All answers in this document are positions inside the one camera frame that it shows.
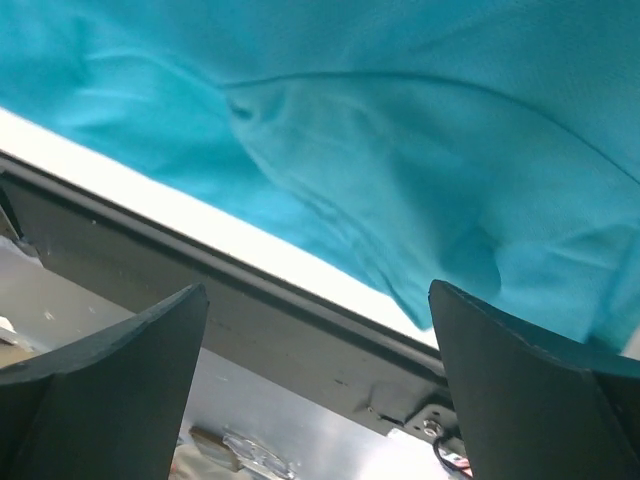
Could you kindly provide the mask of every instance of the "white surface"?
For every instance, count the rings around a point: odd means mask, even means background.
[[[391,298],[317,257],[3,109],[0,150],[404,335],[437,345],[433,331],[420,331]],[[426,298],[424,308],[429,308]]]

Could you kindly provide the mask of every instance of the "wire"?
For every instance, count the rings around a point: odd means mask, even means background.
[[[433,442],[433,453],[436,455],[436,458],[440,462],[440,465],[442,466],[442,468],[449,475],[455,478],[460,478],[460,479],[472,479],[473,477],[471,477],[469,474],[467,474],[464,471],[464,470],[467,470],[469,467],[459,467],[458,465],[454,465],[453,463],[451,463],[449,460],[442,458],[442,454],[440,453],[440,446],[444,442],[449,440],[449,438],[451,438],[451,434],[446,432],[443,435],[440,435],[438,438],[436,438]]]

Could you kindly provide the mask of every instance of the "black cable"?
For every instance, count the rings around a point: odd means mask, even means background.
[[[442,455],[440,454],[440,446],[444,442],[449,440],[449,438],[451,438],[451,435],[448,433],[440,435],[438,438],[436,438],[433,442],[433,453],[435,454],[436,458],[440,462],[440,465],[442,466],[444,471],[447,472],[449,475],[452,475],[460,479],[472,479],[473,477],[471,477],[469,474],[467,474],[464,471],[464,470],[467,470],[469,467],[459,467],[458,465],[454,465],[453,463],[451,463],[449,460],[442,458]]]

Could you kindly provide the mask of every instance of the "screw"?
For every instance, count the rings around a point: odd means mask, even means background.
[[[424,434],[429,438],[441,437],[444,433],[444,428],[435,420],[427,419],[424,421]]]

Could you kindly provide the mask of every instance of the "teal cloth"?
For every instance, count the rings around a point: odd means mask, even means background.
[[[582,342],[640,323],[640,3],[0,2],[4,106],[420,327],[434,278]]]

